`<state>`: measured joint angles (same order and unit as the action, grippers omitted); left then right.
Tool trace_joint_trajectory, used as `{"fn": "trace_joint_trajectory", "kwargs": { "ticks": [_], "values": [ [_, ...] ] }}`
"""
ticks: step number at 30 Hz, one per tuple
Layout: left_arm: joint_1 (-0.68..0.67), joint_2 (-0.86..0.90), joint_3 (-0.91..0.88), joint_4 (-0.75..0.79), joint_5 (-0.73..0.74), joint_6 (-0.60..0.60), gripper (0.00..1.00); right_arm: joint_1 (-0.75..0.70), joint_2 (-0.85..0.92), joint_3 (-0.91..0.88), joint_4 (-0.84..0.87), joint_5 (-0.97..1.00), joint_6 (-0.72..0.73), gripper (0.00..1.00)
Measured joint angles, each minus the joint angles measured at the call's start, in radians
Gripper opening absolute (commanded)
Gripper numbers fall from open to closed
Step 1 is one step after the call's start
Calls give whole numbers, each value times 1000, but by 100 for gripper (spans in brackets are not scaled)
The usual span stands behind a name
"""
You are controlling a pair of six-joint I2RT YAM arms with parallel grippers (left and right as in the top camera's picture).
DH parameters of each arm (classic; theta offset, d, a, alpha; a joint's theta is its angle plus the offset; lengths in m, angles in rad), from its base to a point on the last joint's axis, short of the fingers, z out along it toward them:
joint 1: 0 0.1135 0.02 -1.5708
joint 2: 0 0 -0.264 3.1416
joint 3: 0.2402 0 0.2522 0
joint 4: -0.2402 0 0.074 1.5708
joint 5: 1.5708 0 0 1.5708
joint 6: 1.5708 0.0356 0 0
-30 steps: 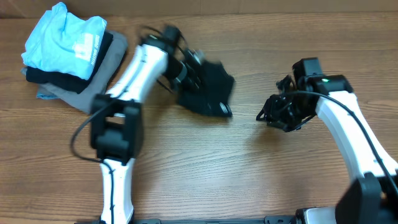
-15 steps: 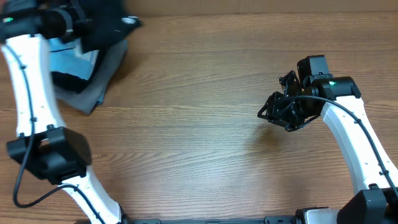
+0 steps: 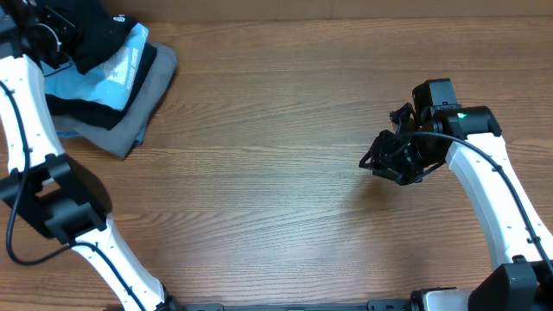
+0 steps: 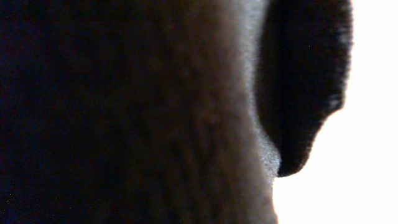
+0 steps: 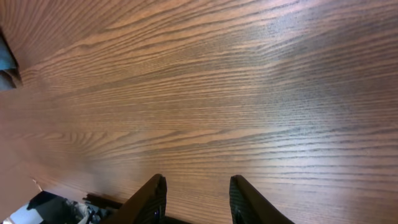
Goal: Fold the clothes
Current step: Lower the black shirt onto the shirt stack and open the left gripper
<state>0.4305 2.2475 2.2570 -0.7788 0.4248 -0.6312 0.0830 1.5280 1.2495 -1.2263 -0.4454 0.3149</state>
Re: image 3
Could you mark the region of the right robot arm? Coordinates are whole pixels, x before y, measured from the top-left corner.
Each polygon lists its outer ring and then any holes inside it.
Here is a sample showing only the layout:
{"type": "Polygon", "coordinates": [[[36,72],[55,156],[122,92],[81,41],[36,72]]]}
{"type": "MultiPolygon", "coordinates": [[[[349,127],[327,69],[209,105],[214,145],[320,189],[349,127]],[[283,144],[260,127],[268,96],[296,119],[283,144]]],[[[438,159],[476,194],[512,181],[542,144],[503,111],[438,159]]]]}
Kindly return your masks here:
{"type": "Polygon", "coordinates": [[[475,289],[420,289],[410,298],[369,301],[370,310],[550,310],[552,233],[538,216],[486,106],[458,103],[450,79],[429,79],[389,114],[359,167],[399,186],[448,166],[485,234],[492,273],[475,289]]]}

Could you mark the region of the black t-shirt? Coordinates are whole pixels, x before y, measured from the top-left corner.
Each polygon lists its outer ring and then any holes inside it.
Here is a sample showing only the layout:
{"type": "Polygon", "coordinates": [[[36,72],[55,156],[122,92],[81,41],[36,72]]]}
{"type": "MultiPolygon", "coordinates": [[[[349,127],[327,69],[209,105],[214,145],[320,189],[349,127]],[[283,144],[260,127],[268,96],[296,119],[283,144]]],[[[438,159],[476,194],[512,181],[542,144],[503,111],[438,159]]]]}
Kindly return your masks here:
{"type": "Polygon", "coordinates": [[[98,0],[45,0],[41,3],[75,26],[76,38],[67,53],[80,74],[87,74],[109,60],[137,25],[132,16],[109,16],[98,0]]]}

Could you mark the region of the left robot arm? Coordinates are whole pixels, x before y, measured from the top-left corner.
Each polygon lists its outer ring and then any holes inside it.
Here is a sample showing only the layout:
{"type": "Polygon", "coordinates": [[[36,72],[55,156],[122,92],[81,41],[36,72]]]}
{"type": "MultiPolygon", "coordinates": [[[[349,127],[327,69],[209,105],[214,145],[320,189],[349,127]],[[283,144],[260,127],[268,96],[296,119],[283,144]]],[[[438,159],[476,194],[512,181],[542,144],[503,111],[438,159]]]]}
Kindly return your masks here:
{"type": "Polygon", "coordinates": [[[118,231],[101,180],[65,153],[48,111],[41,65],[57,67],[74,26],[36,1],[1,3],[1,123],[8,175],[1,200],[11,212],[5,248],[22,266],[45,263],[65,251],[80,254],[104,279],[123,310],[176,310],[177,300],[139,262],[118,231]],[[24,260],[13,249],[16,218],[61,248],[24,260]]]}

